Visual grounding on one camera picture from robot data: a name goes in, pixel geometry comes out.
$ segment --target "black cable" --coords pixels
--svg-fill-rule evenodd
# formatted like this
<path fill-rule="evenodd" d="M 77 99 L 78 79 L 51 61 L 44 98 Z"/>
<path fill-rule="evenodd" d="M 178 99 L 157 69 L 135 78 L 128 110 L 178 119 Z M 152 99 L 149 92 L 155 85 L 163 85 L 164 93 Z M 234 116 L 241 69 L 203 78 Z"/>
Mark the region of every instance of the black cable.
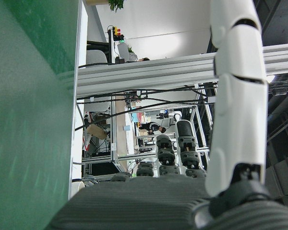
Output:
<path fill-rule="evenodd" d="M 201 92 L 198 92 L 198 91 L 194 90 L 191 86 L 185 85 L 185 87 L 188 87 L 189 89 L 191 89 L 193 92 L 197 93 L 198 95 L 201 95 L 203 97 L 208 97 L 206 94 L 203 94 Z"/>
<path fill-rule="evenodd" d="M 97 63 L 91 63 L 91 64 L 86 64 L 86 65 L 82 65 L 79 66 L 78 68 L 83 68 L 83 67 L 89 67 L 89 66 L 99 66 L 99 65 L 114 65 L 113 63 L 107 63 L 107 62 L 97 62 Z"/>
<path fill-rule="evenodd" d="M 141 160 L 143 160 L 143 159 L 140 159 L 140 161 L 139 161 L 137 164 L 135 164 L 135 166 L 134 166 L 132 169 L 130 169 L 129 171 L 127 170 L 127 172 L 129 173 L 130 171 L 134 170 L 134 168 L 135 168 L 139 163 L 141 163 Z"/>
<path fill-rule="evenodd" d="M 110 26 L 114 27 L 113 25 L 109 25 L 109 26 L 107 27 L 107 31 L 106 31 L 105 33 L 108 33 L 108 30 L 109 30 L 109 27 L 110 27 Z"/>
<path fill-rule="evenodd" d="M 138 98 L 137 100 L 153 100 L 153 101 L 159 101 L 159 102 L 171 102 L 171 101 L 167 101 L 167 100 L 162 100 L 162 99 L 157 99 L 157 98 Z M 125 98 L 121 98 L 121 99 L 110 99 L 110 100 L 104 100 L 104 101 L 97 101 L 97 102 L 78 102 L 77 104 L 92 104 L 92 103 L 103 103 L 103 102 L 116 102 L 116 101 L 124 101 Z"/>
<path fill-rule="evenodd" d="M 102 118 L 102 119 L 99 119 L 97 121 L 92 121 L 92 122 L 89 122 L 83 126 L 80 126 L 78 128 L 75 129 L 75 131 L 81 129 L 81 128 L 84 128 L 84 127 L 88 127 L 90 126 L 91 124 L 96 124 L 100 121 L 103 121 L 103 120 L 106 120 L 106 119 L 109 119 L 111 117 L 114 117 L 114 116 L 118 116 L 118 115 L 122 115 L 122 114 L 126 114 L 126 113 L 130 113 L 130 112 L 134 112 L 134 111 L 138 111 L 138 110 L 141 110 L 141 109 L 146 109 L 146 108 L 150 108 L 150 107 L 155 107 L 155 106 L 159 106 L 159 105 L 165 105 L 165 104 L 180 104 L 180 103 L 188 103 L 188 102 L 207 102 L 206 99 L 199 99 L 199 100 L 186 100 L 186 101 L 174 101 L 174 102 L 163 102 L 163 103 L 156 103 L 156 104 L 152 104 L 152 105 L 147 105 L 147 106 L 143 106 L 143 107 L 139 107 L 139 108 L 135 108 L 135 109 L 131 109 L 131 110 L 127 110 L 127 111 L 123 111 L 123 112 L 120 112 L 120 113 L 116 113 L 116 114 L 112 114 L 112 115 L 109 115 L 108 117 L 106 118 Z"/>
<path fill-rule="evenodd" d="M 80 114 L 80 117 L 81 117 L 82 123 L 85 125 L 84 118 L 83 118 L 83 116 L 82 116 L 82 113 L 81 113 L 80 107 L 79 107 L 78 104 L 76 104 L 76 106 L 77 106 L 77 109 L 78 109 L 78 111 L 79 111 L 79 114 Z M 82 145 L 82 149 L 85 147 L 86 136 L 87 136 L 87 132 L 86 132 L 86 127 L 85 127 L 85 128 L 84 128 L 84 142 L 83 142 L 83 145 Z"/>

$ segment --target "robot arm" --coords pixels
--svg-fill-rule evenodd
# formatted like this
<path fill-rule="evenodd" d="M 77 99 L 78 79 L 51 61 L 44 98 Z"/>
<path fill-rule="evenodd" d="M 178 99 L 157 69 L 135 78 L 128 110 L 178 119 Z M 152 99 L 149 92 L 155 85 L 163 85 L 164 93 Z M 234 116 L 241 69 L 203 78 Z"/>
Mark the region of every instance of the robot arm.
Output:
<path fill-rule="evenodd" d="M 253 1 L 212 0 L 211 30 L 219 82 L 205 185 L 217 196 L 242 174 L 264 183 L 268 87 Z"/>

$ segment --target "green wall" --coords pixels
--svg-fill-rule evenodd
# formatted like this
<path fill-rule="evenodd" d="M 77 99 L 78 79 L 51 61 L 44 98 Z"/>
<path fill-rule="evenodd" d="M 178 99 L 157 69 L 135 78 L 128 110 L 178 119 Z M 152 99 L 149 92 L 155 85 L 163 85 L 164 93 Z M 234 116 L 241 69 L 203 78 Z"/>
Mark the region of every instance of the green wall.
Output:
<path fill-rule="evenodd" d="M 68 199 L 77 0 L 0 0 L 0 229 Z"/>

